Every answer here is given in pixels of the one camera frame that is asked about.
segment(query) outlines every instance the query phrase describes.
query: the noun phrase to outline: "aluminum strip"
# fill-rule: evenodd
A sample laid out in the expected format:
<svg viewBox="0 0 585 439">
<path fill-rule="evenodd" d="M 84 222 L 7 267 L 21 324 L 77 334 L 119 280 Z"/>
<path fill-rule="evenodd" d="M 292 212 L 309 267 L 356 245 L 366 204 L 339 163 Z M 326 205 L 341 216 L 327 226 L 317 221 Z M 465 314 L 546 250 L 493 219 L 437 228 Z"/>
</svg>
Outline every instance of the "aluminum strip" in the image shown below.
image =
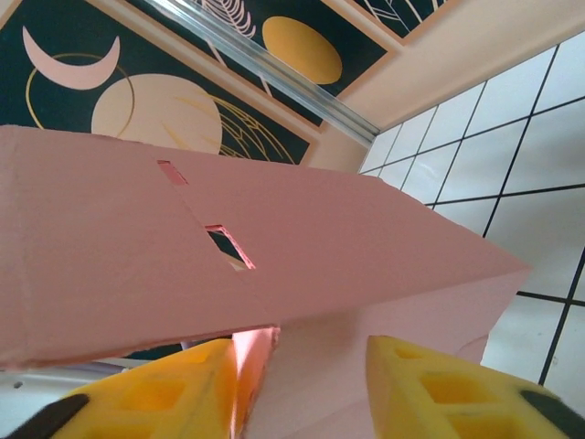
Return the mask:
<svg viewBox="0 0 585 439">
<path fill-rule="evenodd" d="M 360 144 L 370 147 L 380 130 L 327 91 L 310 82 L 265 48 L 242 37 L 193 0 L 143 0 L 193 34 L 209 40 L 244 68 L 261 74 L 271 86 L 299 102 Z"/>
</svg>

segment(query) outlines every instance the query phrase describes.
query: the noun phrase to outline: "white tiled wall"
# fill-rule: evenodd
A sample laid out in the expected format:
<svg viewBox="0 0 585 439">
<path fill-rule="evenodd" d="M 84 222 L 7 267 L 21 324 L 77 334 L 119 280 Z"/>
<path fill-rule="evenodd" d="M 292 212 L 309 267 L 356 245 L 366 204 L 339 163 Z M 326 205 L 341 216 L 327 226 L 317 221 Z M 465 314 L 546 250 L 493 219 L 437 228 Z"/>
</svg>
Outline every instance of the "white tiled wall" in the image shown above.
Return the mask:
<svg viewBox="0 0 585 439">
<path fill-rule="evenodd" d="M 483 363 L 585 415 L 585 33 L 382 134 L 362 172 L 534 266 Z"/>
</svg>

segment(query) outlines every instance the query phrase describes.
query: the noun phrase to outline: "yellow circle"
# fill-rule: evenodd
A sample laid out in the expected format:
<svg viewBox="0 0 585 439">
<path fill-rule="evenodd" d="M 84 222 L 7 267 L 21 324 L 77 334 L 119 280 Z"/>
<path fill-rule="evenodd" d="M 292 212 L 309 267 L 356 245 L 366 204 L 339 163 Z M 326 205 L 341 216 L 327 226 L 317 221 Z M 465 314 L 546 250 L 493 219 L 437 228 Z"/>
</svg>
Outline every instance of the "yellow circle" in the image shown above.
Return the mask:
<svg viewBox="0 0 585 439">
<path fill-rule="evenodd" d="M 262 25 L 266 49 L 315 84 L 331 84 L 341 77 L 341 58 L 333 45 L 305 23 L 272 16 Z"/>
</svg>

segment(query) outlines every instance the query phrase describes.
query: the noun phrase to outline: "yellow foam block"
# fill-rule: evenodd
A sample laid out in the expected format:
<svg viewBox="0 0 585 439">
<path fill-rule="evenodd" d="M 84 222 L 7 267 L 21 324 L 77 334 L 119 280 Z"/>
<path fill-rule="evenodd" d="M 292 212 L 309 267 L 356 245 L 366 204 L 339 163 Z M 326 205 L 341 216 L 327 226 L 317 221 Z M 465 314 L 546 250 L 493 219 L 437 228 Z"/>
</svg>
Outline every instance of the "yellow foam block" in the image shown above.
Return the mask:
<svg viewBox="0 0 585 439">
<path fill-rule="evenodd" d="M 567 437 L 520 393 L 544 388 L 393 337 L 368 340 L 367 389 L 380 439 Z"/>
<path fill-rule="evenodd" d="M 236 384 L 233 342 L 210 341 L 76 389 L 90 402 L 53 437 L 228 438 Z"/>
</svg>

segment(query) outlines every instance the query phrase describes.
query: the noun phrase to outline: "crescent moon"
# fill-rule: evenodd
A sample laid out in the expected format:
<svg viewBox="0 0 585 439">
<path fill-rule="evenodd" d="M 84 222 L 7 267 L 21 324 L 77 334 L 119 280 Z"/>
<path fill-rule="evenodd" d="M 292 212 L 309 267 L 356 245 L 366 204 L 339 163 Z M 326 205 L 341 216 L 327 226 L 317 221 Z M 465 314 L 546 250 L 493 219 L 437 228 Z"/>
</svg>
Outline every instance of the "crescent moon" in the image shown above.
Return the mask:
<svg viewBox="0 0 585 439">
<path fill-rule="evenodd" d="M 33 66 L 47 79 L 73 90 L 91 90 L 101 86 L 116 69 L 120 57 L 120 38 L 112 43 L 105 57 L 87 66 L 72 66 L 53 59 L 38 46 L 26 27 L 22 27 L 25 51 Z"/>
</svg>

